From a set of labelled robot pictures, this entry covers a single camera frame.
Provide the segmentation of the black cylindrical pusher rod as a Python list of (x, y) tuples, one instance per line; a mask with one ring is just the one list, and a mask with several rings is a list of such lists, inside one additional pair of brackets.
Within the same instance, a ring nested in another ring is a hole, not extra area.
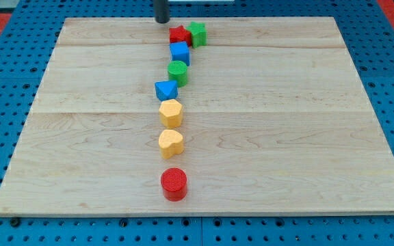
[(168, 23), (170, 20), (169, 1), (153, 0), (153, 12), (157, 23)]

